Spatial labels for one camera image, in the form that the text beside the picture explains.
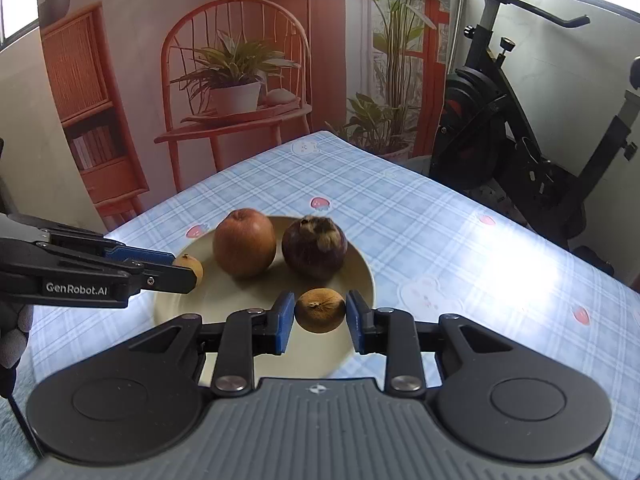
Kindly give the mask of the gloved left hand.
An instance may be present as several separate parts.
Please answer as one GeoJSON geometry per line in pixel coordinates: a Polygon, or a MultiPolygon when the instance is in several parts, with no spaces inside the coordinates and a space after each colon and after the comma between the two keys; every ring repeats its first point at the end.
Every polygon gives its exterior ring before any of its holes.
{"type": "Polygon", "coordinates": [[[32,329],[34,306],[2,300],[0,306],[0,394],[9,399],[16,382],[20,364],[32,329]]]}

